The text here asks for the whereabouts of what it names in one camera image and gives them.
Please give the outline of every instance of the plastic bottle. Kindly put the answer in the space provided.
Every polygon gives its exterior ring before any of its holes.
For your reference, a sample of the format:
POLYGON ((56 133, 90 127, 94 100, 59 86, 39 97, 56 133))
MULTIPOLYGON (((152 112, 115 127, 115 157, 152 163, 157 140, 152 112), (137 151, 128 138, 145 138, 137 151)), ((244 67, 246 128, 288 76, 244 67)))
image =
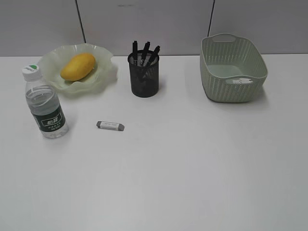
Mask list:
POLYGON ((39 69, 29 65, 22 70, 26 81, 26 101, 43 136, 58 138, 69 130, 57 93, 39 69))

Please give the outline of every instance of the bottle label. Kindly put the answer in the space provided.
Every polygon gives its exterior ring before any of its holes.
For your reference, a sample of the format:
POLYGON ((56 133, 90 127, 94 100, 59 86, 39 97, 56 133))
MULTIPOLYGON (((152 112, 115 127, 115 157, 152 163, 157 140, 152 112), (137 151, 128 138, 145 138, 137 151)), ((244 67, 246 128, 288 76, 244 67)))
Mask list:
POLYGON ((60 129, 65 124, 65 117, 61 106, 58 107, 54 112, 48 115, 35 115, 33 114, 35 121, 41 131, 52 132, 60 129))

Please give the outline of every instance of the mango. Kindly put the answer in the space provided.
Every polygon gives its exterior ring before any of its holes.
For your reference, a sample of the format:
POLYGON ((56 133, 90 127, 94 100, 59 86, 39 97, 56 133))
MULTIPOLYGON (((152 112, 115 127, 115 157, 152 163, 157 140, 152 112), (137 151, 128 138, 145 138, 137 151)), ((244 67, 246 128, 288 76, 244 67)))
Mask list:
POLYGON ((61 70, 60 76, 68 81, 84 78, 94 68, 95 58, 90 53, 75 55, 61 70))

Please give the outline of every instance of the black mesh pen holder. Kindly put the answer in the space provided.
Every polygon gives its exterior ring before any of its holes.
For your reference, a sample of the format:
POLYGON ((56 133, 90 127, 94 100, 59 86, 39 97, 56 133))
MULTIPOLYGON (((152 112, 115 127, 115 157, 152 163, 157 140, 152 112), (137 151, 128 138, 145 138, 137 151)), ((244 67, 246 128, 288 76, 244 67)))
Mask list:
POLYGON ((147 98, 158 92, 159 55, 150 65, 147 65, 153 51, 148 51, 145 60, 141 58, 142 51, 138 51, 137 60, 133 59, 132 53, 128 56, 130 84, 134 95, 147 98))

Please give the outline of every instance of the green plastic basket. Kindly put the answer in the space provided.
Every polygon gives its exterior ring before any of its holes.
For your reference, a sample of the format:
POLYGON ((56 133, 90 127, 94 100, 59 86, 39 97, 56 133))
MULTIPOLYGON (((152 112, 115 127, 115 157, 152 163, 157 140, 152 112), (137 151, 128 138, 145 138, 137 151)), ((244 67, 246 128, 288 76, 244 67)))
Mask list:
POLYGON ((200 72, 207 97, 225 103, 252 100, 268 75, 253 43, 231 34, 218 34, 202 40, 200 72))

